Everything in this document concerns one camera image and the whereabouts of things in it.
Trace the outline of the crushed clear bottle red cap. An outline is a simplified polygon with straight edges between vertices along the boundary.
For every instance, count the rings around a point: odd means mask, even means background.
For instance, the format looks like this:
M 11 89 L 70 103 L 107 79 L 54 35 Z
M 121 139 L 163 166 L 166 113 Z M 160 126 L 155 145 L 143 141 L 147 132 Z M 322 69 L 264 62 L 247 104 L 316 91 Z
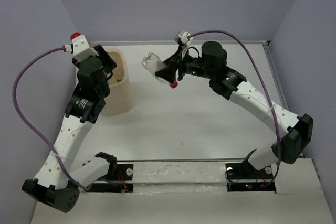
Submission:
M 160 59 L 158 55 L 153 52 L 149 52 L 146 57 L 143 58 L 141 62 L 142 66 L 151 73 L 151 75 L 160 83 L 168 84 L 171 88 L 176 88 L 178 86 L 178 82 L 175 81 L 173 84 L 164 80 L 163 78 L 157 77 L 155 75 L 156 72 L 162 70 L 166 67 L 166 64 Z

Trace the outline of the small clear bottle red label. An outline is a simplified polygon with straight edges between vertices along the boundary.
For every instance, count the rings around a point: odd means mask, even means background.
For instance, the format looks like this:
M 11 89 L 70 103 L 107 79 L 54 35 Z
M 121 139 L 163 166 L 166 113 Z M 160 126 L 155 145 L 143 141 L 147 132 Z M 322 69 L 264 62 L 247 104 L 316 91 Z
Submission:
M 70 36 L 70 40 L 73 40 L 73 39 L 79 37 L 80 35 L 81 35 L 81 33 L 79 33 L 79 32 L 75 32 L 75 33 L 73 33 L 73 34 Z

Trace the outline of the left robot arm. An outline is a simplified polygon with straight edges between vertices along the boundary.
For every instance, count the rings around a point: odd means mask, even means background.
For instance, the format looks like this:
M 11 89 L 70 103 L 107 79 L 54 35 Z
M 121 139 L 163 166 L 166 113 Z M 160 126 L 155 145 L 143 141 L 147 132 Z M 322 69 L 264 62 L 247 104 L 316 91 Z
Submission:
M 70 173 L 78 151 L 88 132 L 103 110 L 110 94 L 109 80 L 118 66 L 105 49 L 97 44 L 78 57 L 76 46 L 63 46 L 71 51 L 77 67 L 78 83 L 65 109 L 61 129 L 54 143 L 38 132 L 26 118 L 23 121 L 50 147 L 50 153 L 39 172 L 24 181 L 22 190 L 36 201 L 68 213 L 76 204 L 80 190 L 90 190 L 96 180 L 109 180 L 118 175 L 117 158 L 100 152 L 83 167 Z

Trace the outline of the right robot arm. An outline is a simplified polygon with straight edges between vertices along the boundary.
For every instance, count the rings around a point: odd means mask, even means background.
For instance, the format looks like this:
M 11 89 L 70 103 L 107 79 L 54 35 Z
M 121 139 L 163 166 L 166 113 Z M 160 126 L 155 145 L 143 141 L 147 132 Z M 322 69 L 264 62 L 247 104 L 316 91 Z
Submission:
M 188 43 L 179 48 L 179 80 L 185 74 L 209 80 L 209 87 L 226 100 L 242 107 L 276 135 L 276 141 L 252 150 L 242 161 L 241 171 L 253 178 L 272 164 L 293 164 L 311 141 L 313 118 L 299 116 L 273 102 L 267 92 L 258 91 L 245 76 L 227 66 L 227 52 L 220 43 L 202 44 L 201 55 L 192 57 Z

